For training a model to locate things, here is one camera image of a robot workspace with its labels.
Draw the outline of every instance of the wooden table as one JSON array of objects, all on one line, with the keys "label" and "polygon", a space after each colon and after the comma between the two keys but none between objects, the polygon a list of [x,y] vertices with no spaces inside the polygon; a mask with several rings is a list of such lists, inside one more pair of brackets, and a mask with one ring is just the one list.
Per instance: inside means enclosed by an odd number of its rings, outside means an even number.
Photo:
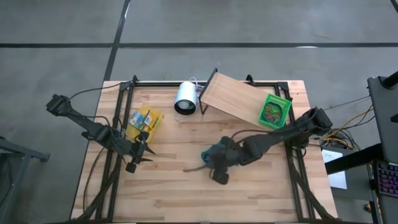
[{"label": "wooden table", "polygon": [[[104,82],[104,86],[118,82]],[[288,81],[295,117],[310,109],[303,81]],[[97,115],[113,117],[119,87],[101,92]],[[273,93],[272,87],[263,90]],[[135,174],[122,166],[114,222],[288,222],[296,221],[293,194],[283,143],[273,146],[261,160],[229,169],[229,183],[209,179],[209,170],[183,173],[202,165],[200,153],[242,129],[258,129],[234,116],[209,107],[181,121],[174,119],[177,87],[135,88],[131,112],[146,104],[160,109],[164,120],[149,146],[157,154],[146,154]],[[252,133],[241,134],[236,139]],[[83,189],[101,146],[90,142],[78,185],[72,218],[82,213]],[[87,203],[98,193],[105,152],[99,159],[88,187]],[[318,147],[307,148],[304,157],[310,188],[330,214],[337,217],[335,203]],[[305,200],[301,192],[303,210]],[[107,198],[104,211],[107,211]]]}]

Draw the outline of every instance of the rgb keyboard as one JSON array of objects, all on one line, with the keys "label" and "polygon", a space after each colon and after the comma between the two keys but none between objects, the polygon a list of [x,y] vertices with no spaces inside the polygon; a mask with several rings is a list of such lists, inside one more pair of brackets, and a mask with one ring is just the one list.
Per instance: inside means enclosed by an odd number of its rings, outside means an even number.
[{"label": "rgb keyboard", "polygon": [[379,193],[398,198],[398,166],[377,162]]}]

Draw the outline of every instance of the yellow package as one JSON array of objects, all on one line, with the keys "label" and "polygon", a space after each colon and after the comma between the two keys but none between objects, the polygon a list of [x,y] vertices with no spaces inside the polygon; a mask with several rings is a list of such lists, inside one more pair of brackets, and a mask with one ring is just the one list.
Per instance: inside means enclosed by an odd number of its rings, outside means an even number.
[{"label": "yellow package", "polygon": [[142,105],[130,116],[126,135],[134,139],[141,131],[146,131],[149,133],[147,142],[150,142],[162,119],[163,114],[160,110]]}]

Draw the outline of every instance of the white paper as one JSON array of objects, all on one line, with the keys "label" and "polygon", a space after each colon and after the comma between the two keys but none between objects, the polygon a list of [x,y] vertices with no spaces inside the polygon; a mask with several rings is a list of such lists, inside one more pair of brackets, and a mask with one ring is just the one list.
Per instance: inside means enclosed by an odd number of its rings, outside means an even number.
[{"label": "white paper", "polygon": [[[323,162],[329,162],[337,158],[342,157],[343,154],[340,152],[332,152],[329,150],[322,150]],[[340,189],[347,189],[346,183],[346,173],[341,171],[335,174],[330,174],[329,176],[330,187],[336,187]]]}]

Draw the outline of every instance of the gray floor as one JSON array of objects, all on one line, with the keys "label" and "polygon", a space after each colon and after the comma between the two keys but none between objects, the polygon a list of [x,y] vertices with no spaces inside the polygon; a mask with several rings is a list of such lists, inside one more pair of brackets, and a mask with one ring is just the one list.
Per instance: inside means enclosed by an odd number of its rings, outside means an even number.
[{"label": "gray floor", "polygon": [[[112,42],[123,0],[0,0],[0,43]],[[121,42],[394,42],[398,14],[388,0],[132,0]],[[0,135],[51,153],[33,162],[14,223],[60,222],[72,207],[87,141],[77,125],[46,112],[52,94],[101,86],[111,49],[0,49]],[[366,96],[366,79],[397,70],[397,48],[119,49],[111,80],[234,78],[305,80],[312,106]],[[73,100],[94,114],[99,93]],[[371,102],[328,111],[335,126]],[[379,141],[374,121],[352,129],[362,146]],[[335,197],[339,217],[371,222],[365,202]]]}]

